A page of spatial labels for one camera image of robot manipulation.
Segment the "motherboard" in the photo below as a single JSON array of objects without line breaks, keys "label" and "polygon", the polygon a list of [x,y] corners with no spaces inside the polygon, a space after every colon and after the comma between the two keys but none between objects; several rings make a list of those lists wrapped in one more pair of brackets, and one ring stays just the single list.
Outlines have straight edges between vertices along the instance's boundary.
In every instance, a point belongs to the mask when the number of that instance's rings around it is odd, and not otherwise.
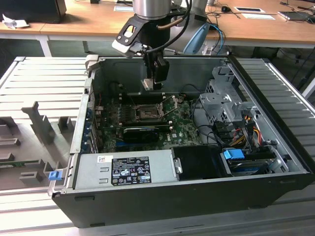
[{"label": "motherboard", "polygon": [[183,96],[108,99],[98,126],[102,152],[162,150],[202,144]]}]

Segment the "black box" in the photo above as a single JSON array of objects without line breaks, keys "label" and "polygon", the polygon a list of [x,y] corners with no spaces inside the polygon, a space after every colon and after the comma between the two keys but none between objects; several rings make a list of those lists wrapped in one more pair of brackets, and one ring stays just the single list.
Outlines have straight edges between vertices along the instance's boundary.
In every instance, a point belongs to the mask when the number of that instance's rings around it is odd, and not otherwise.
[{"label": "black box", "polygon": [[29,22],[60,23],[65,15],[64,0],[0,0],[2,14],[14,20]]}]

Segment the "blue latch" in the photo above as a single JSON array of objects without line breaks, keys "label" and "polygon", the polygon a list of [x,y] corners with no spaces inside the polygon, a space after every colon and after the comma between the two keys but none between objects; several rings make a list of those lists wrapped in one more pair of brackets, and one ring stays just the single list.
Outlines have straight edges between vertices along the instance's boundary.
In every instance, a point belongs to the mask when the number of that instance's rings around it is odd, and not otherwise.
[{"label": "blue latch", "polygon": [[63,171],[51,171],[49,173],[48,179],[50,181],[53,180],[62,180],[63,179]]},{"label": "blue latch", "polygon": [[226,160],[245,159],[245,156],[241,149],[228,149],[223,154]]}]

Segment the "sticker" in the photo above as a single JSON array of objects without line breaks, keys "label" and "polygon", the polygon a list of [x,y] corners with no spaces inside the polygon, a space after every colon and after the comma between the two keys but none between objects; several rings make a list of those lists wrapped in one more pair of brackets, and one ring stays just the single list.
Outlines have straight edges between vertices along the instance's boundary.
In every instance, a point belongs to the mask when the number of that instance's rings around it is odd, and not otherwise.
[{"label": "sticker", "polygon": [[13,165],[0,165],[0,168],[13,168],[14,166]]},{"label": "sticker", "polygon": [[113,156],[98,156],[97,162],[103,163],[103,162],[112,162]]},{"label": "sticker", "polygon": [[151,183],[149,157],[130,157],[112,160],[112,185]]}]

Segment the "warning label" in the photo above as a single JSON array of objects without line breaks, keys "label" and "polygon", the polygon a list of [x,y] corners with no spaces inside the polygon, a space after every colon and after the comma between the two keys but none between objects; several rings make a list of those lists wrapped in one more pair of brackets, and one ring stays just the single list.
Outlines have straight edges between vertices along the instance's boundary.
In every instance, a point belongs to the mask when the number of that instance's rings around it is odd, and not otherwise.
[{"label": "warning label", "polygon": [[149,157],[112,160],[112,185],[151,183]]}]

